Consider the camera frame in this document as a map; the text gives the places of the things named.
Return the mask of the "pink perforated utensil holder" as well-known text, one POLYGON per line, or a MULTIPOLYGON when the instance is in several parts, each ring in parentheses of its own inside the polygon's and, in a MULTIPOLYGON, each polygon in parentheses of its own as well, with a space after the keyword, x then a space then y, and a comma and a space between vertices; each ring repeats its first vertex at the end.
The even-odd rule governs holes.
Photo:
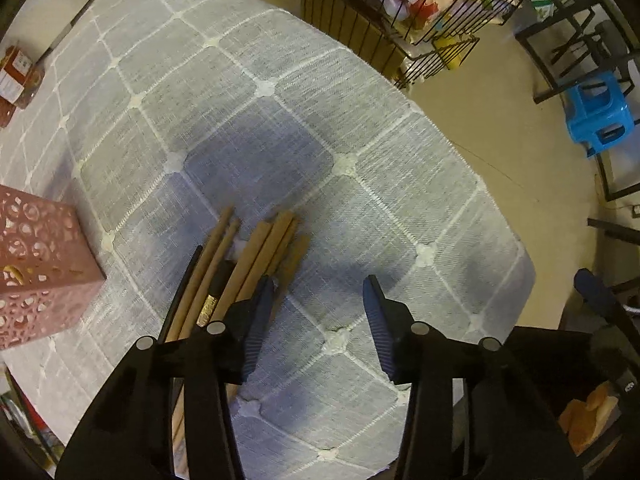
POLYGON ((3 350, 73 327, 105 282, 74 207, 5 185, 0 269, 3 350))

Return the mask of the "blue plastic stool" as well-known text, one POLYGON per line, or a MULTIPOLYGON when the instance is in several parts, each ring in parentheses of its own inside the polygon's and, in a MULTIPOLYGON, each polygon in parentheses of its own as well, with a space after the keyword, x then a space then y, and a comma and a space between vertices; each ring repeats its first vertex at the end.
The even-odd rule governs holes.
POLYGON ((593 158, 622 142, 636 123, 612 72, 575 84, 566 95, 565 122, 570 140, 593 158))

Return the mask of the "grey checked tablecloth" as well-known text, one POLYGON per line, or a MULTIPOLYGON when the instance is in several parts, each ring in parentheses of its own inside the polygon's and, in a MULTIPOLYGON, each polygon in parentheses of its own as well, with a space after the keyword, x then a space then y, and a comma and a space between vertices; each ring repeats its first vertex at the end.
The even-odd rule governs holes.
POLYGON ((375 275, 450 338, 504 338, 535 281, 478 176, 422 110, 338 42, 260 0, 92 0, 1 136, 1 181, 64 200, 105 272, 69 330, 4 355, 62 441, 156 334, 225 206, 247 238, 283 209, 310 247, 232 420, 251 479, 365 479, 408 396, 380 369, 375 275))

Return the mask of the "black chair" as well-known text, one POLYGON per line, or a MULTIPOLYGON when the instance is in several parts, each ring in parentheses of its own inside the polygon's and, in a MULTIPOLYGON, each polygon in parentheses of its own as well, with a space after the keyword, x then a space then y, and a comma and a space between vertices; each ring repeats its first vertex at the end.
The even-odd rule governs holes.
POLYGON ((636 88, 629 64, 639 62, 639 40, 634 38, 622 12, 608 0, 552 1, 553 15, 515 34, 549 85, 534 95, 534 102, 540 104, 576 84, 600 88, 597 78, 606 72, 614 74, 623 86, 623 95, 629 96, 636 88), (570 24, 573 33, 553 48, 550 60, 545 61, 530 40, 562 22, 570 24))

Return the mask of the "wooden chopstick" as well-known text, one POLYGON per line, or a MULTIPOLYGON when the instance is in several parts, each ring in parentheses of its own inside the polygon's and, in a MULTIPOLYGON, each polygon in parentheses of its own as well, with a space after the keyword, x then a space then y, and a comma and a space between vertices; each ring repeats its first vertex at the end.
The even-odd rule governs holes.
POLYGON ((265 243, 262 245, 250 273, 236 297, 236 301, 250 299, 254 294, 256 286, 260 278, 267 272, 271 260, 277 252, 282 240, 285 237, 288 228, 291 226, 294 220, 294 214, 290 210, 280 211, 273 221, 267 221, 272 224, 271 231, 269 232, 265 243))
POLYGON ((179 339, 186 339, 187 336, 190 335, 194 326, 196 325, 196 321, 200 316, 202 307, 205 304, 205 300, 208 296, 208 290, 210 282, 212 281, 214 274, 217 271, 219 263, 224 260, 224 255, 228 252, 233 239, 235 237, 235 233, 238 232, 241 221, 238 218, 233 218, 224 232, 224 236, 219 242, 212 260, 206 269, 206 272, 201 279, 200 286, 198 286, 198 291, 196 292, 192 304, 190 305, 190 309, 186 314, 186 319, 184 320, 182 329, 180 330, 179 339))
POLYGON ((180 334, 180 330, 182 329, 184 320, 186 319, 186 314, 190 309, 190 305, 194 299, 196 292, 198 291, 198 286, 200 286, 201 279, 203 278, 205 271, 212 260, 214 252, 226 232, 227 226, 233 214, 233 207, 228 206, 221 211, 220 217, 216 226, 213 228, 213 231, 210 232, 208 239, 206 240, 206 244, 204 245, 203 251, 198 259, 198 263, 195 266, 195 269, 191 275, 188 286, 186 286, 186 291, 184 292, 182 299, 180 301, 178 310, 176 312, 174 322, 171 324, 171 328, 169 330, 169 334, 167 336, 168 341, 176 340, 180 334))
POLYGON ((265 240, 271 231, 271 227, 272 224, 267 221, 257 223, 256 228, 252 234, 250 234, 250 239, 241 252, 240 258, 236 263, 220 299, 216 303, 214 312, 209 318, 210 322, 222 321, 228 309, 235 302, 247 275, 250 273, 250 269, 262 249, 262 245, 265 243, 265 240))
POLYGON ((310 245, 310 235, 295 235, 276 272, 277 292, 284 295, 295 278, 297 269, 310 245))

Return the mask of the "black chopstick gold band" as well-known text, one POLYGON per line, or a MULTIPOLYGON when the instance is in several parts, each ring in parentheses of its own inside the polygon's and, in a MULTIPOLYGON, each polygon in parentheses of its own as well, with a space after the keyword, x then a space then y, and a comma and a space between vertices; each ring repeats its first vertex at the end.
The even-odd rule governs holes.
POLYGON ((167 336, 169 334, 171 324, 172 322, 174 322, 174 318, 178 310, 180 301, 182 299, 184 292, 186 291, 186 286, 188 286, 189 284, 191 275, 195 269, 196 264, 198 263, 198 259, 200 258, 202 251, 203 251, 203 246, 198 245, 198 247, 195 248, 194 250, 194 253, 189 261, 189 264, 186 266, 186 270, 184 270, 183 276, 175 292, 174 298, 172 298, 171 300, 171 304, 165 316, 162 328, 160 329, 160 334, 158 335, 158 338, 157 338, 160 344, 162 344, 167 340, 167 336))

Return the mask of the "white electric pot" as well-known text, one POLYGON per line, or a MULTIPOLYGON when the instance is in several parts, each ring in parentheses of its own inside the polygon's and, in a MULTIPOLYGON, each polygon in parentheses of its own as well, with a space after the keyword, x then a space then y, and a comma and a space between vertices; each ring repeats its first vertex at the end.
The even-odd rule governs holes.
POLYGON ((89 0, 1 0, 1 47, 16 44, 39 60, 89 0))

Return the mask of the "labelled red spice jar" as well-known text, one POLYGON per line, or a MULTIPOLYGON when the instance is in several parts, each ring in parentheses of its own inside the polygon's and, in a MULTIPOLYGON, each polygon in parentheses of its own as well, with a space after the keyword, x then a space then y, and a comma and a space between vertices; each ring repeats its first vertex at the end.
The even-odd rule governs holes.
POLYGON ((4 51, 1 60, 0 96, 6 102, 24 110, 38 92, 44 77, 41 65, 17 44, 4 51))

